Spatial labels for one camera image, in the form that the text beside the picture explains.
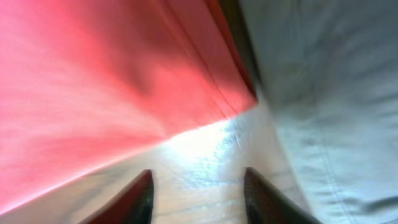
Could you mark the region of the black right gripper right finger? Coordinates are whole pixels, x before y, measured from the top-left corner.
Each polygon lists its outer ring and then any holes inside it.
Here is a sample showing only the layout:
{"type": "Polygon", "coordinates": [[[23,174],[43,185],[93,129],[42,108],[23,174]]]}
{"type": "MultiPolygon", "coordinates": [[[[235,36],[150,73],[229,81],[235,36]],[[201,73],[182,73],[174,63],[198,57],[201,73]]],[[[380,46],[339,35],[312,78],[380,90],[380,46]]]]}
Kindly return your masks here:
{"type": "Polygon", "coordinates": [[[245,171],[243,186],[248,224],[320,224],[252,167],[245,171]]]}

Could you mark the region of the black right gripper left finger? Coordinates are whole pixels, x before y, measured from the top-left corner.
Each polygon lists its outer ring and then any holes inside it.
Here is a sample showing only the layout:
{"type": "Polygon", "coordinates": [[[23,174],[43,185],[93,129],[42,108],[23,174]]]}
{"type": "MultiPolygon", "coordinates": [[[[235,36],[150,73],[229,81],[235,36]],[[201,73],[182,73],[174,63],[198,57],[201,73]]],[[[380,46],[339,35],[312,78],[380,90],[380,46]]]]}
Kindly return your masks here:
{"type": "Polygon", "coordinates": [[[150,224],[154,207],[154,180],[146,169],[83,224],[150,224]]]}

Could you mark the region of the red orange soccer t-shirt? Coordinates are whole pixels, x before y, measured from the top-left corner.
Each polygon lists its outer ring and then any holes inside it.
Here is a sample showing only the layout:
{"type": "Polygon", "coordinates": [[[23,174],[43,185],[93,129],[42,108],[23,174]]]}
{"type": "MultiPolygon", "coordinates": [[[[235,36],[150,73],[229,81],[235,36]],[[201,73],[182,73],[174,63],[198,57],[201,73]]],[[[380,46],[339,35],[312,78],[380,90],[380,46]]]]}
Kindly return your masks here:
{"type": "Polygon", "coordinates": [[[256,104],[217,1],[1,2],[1,213],[256,104]]]}

